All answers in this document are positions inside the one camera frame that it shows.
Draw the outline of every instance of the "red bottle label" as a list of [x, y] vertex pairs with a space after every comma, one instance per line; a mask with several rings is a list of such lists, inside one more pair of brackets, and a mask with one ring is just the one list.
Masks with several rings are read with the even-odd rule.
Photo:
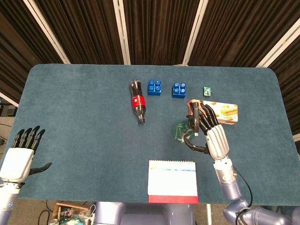
[[139, 105], [146, 106], [145, 98], [143, 96], [133, 97], [132, 106], [135, 108]]

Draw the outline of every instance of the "small green block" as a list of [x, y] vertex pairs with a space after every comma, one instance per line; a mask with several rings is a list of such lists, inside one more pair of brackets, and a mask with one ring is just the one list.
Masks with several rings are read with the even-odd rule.
[[203, 88], [203, 95], [210, 97], [211, 96], [211, 89], [209, 87], [204, 87]]

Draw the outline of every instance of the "blue felt tablecloth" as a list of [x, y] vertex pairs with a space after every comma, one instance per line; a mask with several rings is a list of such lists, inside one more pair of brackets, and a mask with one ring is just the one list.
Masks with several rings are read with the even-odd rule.
[[[131, 105], [129, 82], [136, 77], [147, 104], [143, 125]], [[162, 81], [161, 96], [147, 95], [150, 79]], [[172, 98], [174, 82], [186, 83], [185, 99]], [[211, 97], [203, 97], [204, 86], [211, 87]], [[52, 166], [30, 176], [20, 197], [147, 202], [148, 162], [159, 159], [195, 161], [200, 203], [229, 203], [210, 156], [173, 137], [193, 98], [238, 105], [239, 122], [223, 126], [230, 158], [248, 180], [254, 204], [299, 205], [300, 163], [277, 78], [268, 68], [35, 66], [7, 149], [20, 129], [40, 125], [46, 132], [33, 166]], [[197, 143], [204, 145], [204, 137]], [[249, 198], [241, 178], [239, 184]]]

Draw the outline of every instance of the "brown curtain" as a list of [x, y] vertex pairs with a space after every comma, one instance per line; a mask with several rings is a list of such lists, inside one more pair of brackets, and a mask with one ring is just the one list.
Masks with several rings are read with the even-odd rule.
[[181, 64], [199, 0], [123, 0], [131, 64]]
[[23, 1], [0, 1], [0, 91], [16, 101], [30, 69], [40, 63], [61, 63]]
[[300, 36], [269, 66], [277, 75], [293, 135], [300, 133]]
[[211, 0], [188, 64], [255, 67], [299, 17], [298, 0]]
[[36, 0], [71, 63], [123, 64], [112, 0]]

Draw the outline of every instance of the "blue building block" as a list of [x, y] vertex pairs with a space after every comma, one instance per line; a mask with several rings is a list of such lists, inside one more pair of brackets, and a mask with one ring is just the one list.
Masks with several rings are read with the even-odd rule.
[[161, 81], [150, 80], [148, 83], [148, 95], [160, 95], [161, 94]]
[[184, 98], [186, 96], [186, 84], [175, 83], [173, 85], [172, 97], [173, 98]]

